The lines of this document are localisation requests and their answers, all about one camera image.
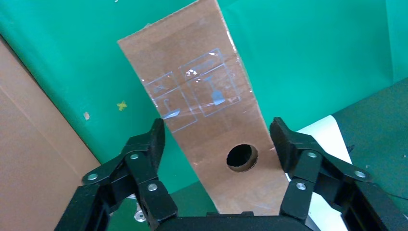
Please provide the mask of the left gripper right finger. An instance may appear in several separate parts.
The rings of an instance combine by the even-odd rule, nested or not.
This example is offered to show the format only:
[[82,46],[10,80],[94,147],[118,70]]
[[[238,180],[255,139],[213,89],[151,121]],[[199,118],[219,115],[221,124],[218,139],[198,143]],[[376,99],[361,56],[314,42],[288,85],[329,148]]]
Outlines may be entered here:
[[311,135],[290,130],[281,117],[270,124],[270,136],[280,165],[291,179],[280,215],[304,222],[313,193],[332,209],[344,212],[355,182],[372,180],[367,171],[327,153]]

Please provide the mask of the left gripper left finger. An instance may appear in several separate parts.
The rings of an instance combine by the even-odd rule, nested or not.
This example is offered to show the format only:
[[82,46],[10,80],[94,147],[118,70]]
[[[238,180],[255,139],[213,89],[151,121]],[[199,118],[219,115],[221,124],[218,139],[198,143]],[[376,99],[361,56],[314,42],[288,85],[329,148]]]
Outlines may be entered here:
[[148,132],[130,137],[118,156],[82,178],[85,186],[98,188],[95,196],[104,214],[134,195],[152,230],[177,215],[176,204],[158,178],[164,146],[164,121],[155,119]]

